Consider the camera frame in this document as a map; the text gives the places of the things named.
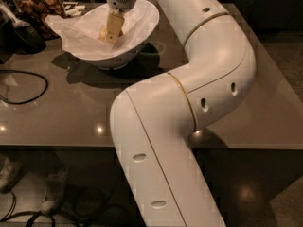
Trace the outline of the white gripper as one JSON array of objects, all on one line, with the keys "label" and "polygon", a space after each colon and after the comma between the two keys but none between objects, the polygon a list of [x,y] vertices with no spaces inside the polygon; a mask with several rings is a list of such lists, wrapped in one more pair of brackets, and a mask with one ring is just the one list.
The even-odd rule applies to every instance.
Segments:
[{"label": "white gripper", "polygon": [[[106,0],[110,9],[119,9],[122,12],[131,10],[136,0]],[[106,41],[114,44],[116,40],[122,35],[122,27],[125,19],[119,11],[112,11],[108,14],[106,24]]]}]

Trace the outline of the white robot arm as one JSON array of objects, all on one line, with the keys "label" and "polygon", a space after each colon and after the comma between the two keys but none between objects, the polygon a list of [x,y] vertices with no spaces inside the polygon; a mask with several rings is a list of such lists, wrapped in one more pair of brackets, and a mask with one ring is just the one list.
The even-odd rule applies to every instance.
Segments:
[{"label": "white robot arm", "polygon": [[116,154],[146,227],[225,227],[188,144],[237,108],[257,66],[217,0],[157,0],[188,62],[122,91],[110,111]]}]

